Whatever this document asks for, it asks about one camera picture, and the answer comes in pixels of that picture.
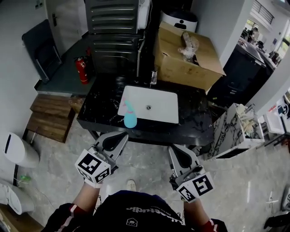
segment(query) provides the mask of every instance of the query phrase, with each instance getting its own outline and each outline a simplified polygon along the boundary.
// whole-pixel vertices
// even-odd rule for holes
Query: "door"
[[[45,8],[60,55],[82,38],[77,0],[46,0]]]

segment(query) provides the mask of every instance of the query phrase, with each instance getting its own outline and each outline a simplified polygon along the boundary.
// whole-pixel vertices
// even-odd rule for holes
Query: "red sleeve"
[[[73,232],[92,218],[75,204],[61,205],[49,218],[42,232]]]
[[[210,219],[205,225],[203,225],[200,232],[227,232],[227,228],[224,222],[216,219]]]

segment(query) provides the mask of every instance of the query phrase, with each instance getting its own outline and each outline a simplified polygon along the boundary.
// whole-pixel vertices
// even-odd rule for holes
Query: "wooden step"
[[[73,114],[69,118],[60,118],[49,114],[33,112],[26,129],[52,140],[65,143],[74,115],[73,111]]]
[[[68,103],[69,97],[39,94],[31,106],[32,112],[45,113],[56,117],[70,118],[74,115]]]

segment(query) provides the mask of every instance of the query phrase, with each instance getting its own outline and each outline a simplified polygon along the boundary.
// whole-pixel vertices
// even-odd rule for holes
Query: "white trash can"
[[[39,164],[39,155],[27,142],[14,133],[8,133],[3,153],[11,162],[26,168],[35,168]]]

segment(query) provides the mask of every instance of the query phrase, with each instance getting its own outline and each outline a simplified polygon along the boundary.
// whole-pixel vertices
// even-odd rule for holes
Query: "door handle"
[[[52,14],[53,16],[53,25],[56,27],[58,25],[56,19],[57,19],[57,16],[55,16],[55,13]]]

